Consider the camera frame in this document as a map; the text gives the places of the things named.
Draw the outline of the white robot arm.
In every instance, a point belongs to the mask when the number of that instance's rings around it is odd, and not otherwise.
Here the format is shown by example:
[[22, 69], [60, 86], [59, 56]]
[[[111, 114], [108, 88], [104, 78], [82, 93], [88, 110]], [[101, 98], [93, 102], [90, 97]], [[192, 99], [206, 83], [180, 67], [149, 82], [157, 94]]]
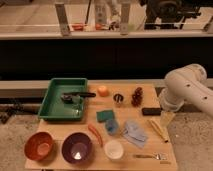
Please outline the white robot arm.
[[168, 72], [164, 78], [165, 88], [158, 96], [162, 110], [177, 112], [187, 101], [213, 118], [213, 90], [203, 84], [206, 79], [207, 72], [200, 64]]

